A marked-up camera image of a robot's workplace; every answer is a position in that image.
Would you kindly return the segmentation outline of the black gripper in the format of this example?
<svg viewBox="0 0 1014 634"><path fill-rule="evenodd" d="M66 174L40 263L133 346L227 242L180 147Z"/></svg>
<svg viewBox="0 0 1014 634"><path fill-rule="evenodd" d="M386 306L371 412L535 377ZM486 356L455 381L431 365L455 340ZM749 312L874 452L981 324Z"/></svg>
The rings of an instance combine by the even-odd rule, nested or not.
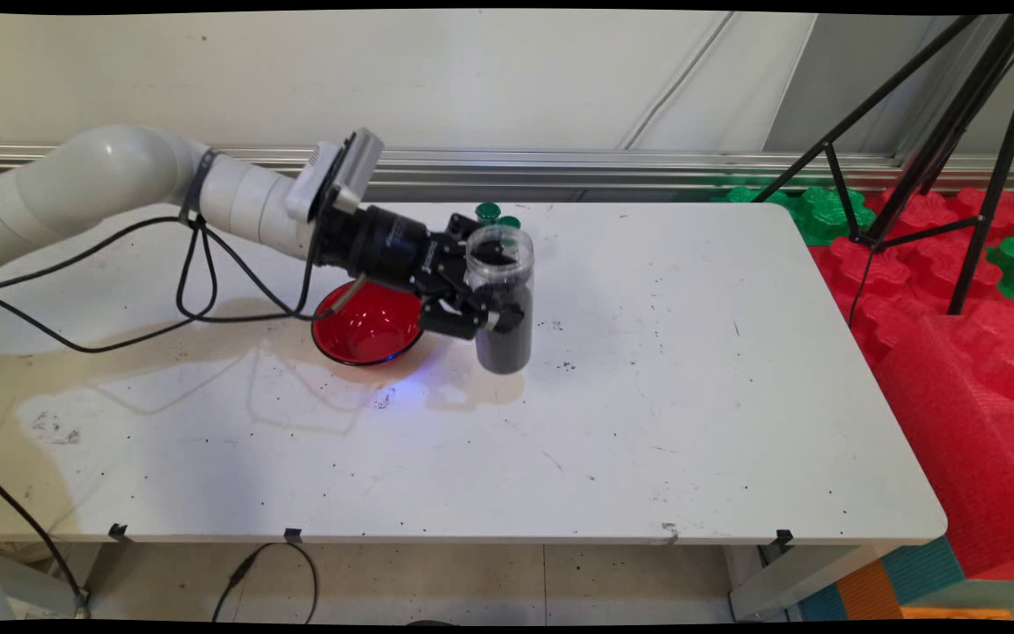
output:
<svg viewBox="0 0 1014 634"><path fill-rule="evenodd" d="M379 206L354 212L327 206L318 214L317 262L414 294L421 330L459 340L506 334L526 316L522 299L461 296L467 292L467 244L483 227L480 219L452 214L443 232L431 232L423 222Z"/></svg>

